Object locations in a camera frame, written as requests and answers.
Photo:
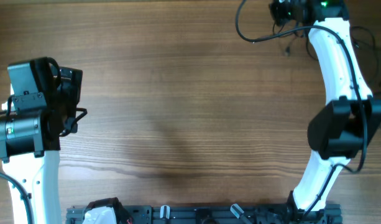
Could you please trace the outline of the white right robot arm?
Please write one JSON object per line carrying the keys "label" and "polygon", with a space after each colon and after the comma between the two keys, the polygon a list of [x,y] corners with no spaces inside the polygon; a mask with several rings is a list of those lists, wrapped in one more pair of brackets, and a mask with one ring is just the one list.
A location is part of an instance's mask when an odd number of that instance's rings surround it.
{"label": "white right robot arm", "polygon": [[278,26],[289,21],[306,30],[323,75],[325,107],[310,121],[310,160],[292,197],[297,209],[322,210],[337,176],[356,155],[362,170],[367,146],[381,123],[381,100],[373,97],[352,47],[349,11],[344,1],[273,1]]}

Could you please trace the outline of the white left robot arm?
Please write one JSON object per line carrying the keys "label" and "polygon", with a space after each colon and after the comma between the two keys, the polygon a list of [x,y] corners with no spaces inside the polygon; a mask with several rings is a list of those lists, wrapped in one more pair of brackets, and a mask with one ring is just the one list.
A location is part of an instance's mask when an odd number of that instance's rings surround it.
{"label": "white left robot arm", "polygon": [[8,65],[11,95],[0,117],[0,177],[7,180],[14,223],[61,223],[60,138],[78,129],[82,70],[51,57]]}

